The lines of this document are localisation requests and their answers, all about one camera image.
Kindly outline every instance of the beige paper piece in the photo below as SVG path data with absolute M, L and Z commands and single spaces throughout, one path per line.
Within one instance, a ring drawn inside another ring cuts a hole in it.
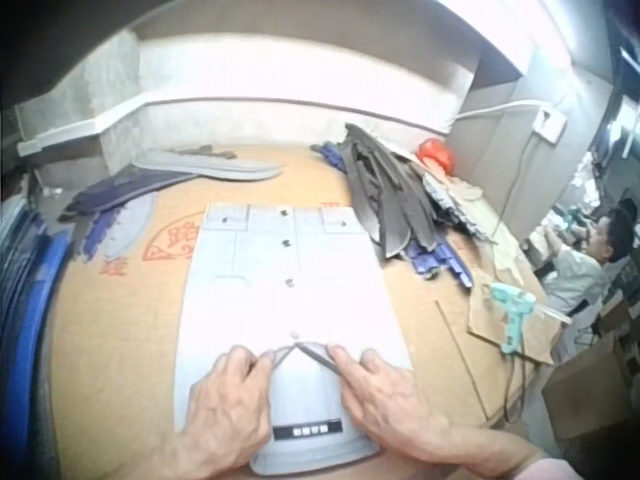
M 472 272 L 475 286 L 471 291 L 469 333 L 502 345 L 506 337 L 507 316 L 500 304 L 489 295 L 489 285 L 494 279 L 482 270 Z M 553 365 L 551 347 L 560 328 L 560 322 L 534 311 L 524 322 L 524 353 L 537 362 Z

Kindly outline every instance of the workbench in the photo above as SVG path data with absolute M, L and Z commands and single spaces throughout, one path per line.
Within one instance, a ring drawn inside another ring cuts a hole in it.
M 49 316 L 52 410 L 63 478 L 94 478 L 172 433 L 182 296 L 209 203 L 350 204 L 344 175 L 307 149 L 224 150 L 281 161 L 284 173 L 255 183 L 196 179 L 158 192 L 150 224 L 126 254 L 111 262 L 100 255 L 88 263 L 72 261 L 64 274 Z M 454 233 L 449 240 L 469 267 L 493 272 L 490 255 L 471 240 Z M 526 261 L 515 261 L 524 288 L 544 299 Z M 467 333 L 468 293 L 446 271 L 425 281 L 401 260 L 385 265 L 384 277 L 430 405 L 458 424 L 493 425 L 502 414 L 511 365 L 497 346 Z M 533 370 L 527 366 L 528 376 Z M 512 398 L 522 382 L 518 368 Z M 414 461 L 384 453 L 315 478 L 403 480 L 419 469 Z M 230 474 L 252 476 L 248 468 Z

